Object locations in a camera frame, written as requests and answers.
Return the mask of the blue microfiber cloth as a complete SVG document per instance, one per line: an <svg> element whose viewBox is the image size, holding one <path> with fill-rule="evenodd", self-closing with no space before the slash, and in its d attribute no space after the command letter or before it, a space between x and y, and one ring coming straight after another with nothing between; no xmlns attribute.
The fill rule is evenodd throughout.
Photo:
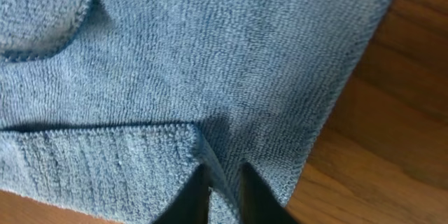
<svg viewBox="0 0 448 224"><path fill-rule="evenodd" d="M391 0L1 0L1 189L152 223L195 168L285 205Z"/></svg>

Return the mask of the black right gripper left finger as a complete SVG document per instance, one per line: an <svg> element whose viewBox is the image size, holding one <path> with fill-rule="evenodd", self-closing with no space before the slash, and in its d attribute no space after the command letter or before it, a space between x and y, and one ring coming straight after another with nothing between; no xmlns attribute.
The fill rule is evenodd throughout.
<svg viewBox="0 0 448 224"><path fill-rule="evenodd" d="M207 224L209 219L209 169L199 165L176 199L154 224Z"/></svg>

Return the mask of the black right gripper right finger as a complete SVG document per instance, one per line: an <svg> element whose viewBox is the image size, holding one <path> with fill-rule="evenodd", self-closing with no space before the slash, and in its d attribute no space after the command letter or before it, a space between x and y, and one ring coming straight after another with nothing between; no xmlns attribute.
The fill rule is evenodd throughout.
<svg viewBox="0 0 448 224"><path fill-rule="evenodd" d="M240 215L244 224L299 224L248 162L241 165Z"/></svg>

